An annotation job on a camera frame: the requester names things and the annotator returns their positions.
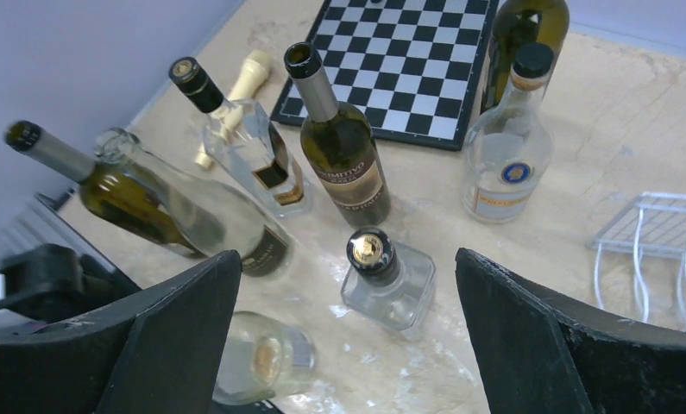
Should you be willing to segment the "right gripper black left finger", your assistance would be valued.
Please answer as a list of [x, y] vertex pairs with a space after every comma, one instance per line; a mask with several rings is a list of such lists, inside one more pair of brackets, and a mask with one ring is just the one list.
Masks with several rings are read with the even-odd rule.
[[224, 251], [35, 331], [0, 331], [0, 413], [212, 413], [241, 281]]

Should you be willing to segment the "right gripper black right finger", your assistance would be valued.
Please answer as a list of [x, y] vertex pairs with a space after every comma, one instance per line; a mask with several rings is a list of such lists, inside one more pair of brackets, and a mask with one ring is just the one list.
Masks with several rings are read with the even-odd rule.
[[493, 413], [686, 413], [686, 333], [600, 310], [468, 248], [456, 283]]

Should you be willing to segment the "clear bottle no cap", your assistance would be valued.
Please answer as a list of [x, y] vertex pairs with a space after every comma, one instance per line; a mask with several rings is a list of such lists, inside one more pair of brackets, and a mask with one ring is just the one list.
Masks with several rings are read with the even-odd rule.
[[210, 256], [235, 249], [241, 255], [242, 272], [249, 277], [271, 278], [286, 272], [293, 256], [291, 237], [241, 191], [180, 170], [123, 129], [100, 134], [95, 154], [151, 192], [201, 253]]

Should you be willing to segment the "dark wine bottle silver neck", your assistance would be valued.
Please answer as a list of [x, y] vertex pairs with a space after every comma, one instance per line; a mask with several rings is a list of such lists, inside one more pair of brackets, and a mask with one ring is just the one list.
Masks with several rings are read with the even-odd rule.
[[94, 216], [176, 254], [203, 255], [160, 208], [154, 194], [118, 168], [93, 159], [29, 121], [10, 124], [3, 140], [17, 152], [77, 183], [81, 202]]

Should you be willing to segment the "clear bottle gold black cap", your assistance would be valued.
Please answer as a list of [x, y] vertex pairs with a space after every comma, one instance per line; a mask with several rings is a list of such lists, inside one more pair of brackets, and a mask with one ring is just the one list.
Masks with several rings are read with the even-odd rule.
[[349, 237], [346, 256], [343, 303], [386, 330], [416, 340], [435, 298], [436, 265], [430, 255], [367, 227]]

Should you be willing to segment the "clear round bottle blue emblem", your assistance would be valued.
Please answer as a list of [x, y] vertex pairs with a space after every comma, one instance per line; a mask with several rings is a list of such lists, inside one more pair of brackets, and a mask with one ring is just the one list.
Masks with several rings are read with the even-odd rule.
[[543, 43], [522, 46], [500, 102], [465, 136], [463, 203], [478, 221], [518, 218], [551, 163], [554, 142], [540, 105], [553, 61], [553, 51]]

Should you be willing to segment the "clear square liquor bottle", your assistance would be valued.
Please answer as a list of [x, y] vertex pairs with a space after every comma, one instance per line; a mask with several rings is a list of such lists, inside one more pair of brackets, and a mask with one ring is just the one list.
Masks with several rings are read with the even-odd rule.
[[205, 115], [202, 148], [211, 161], [278, 217], [311, 209], [299, 163], [256, 100], [226, 97], [191, 56], [175, 60], [168, 76]]

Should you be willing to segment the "dark wine bottle brown label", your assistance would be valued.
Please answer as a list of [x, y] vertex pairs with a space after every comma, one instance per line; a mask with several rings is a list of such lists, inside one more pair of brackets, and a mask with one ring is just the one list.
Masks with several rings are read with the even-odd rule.
[[391, 198], [367, 117], [337, 99], [310, 42], [292, 44], [283, 60], [307, 109], [302, 151], [333, 204], [355, 228], [384, 222]]

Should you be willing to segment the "green wine bottle white label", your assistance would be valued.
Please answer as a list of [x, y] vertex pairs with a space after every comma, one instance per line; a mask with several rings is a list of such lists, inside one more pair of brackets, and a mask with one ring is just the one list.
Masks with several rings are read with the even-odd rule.
[[488, 69], [483, 74], [481, 108], [496, 106], [504, 93], [518, 50], [540, 42], [557, 59], [569, 30], [570, 11], [564, 0], [507, 0], [496, 13], [488, 43]]

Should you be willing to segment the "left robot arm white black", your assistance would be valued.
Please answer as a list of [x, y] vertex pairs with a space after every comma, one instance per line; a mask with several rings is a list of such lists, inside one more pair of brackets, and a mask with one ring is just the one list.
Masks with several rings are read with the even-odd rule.
[[0, 310], [55, 323], [130, 296], [141, 288], [90, 254], [46, 243], [0, 261]]

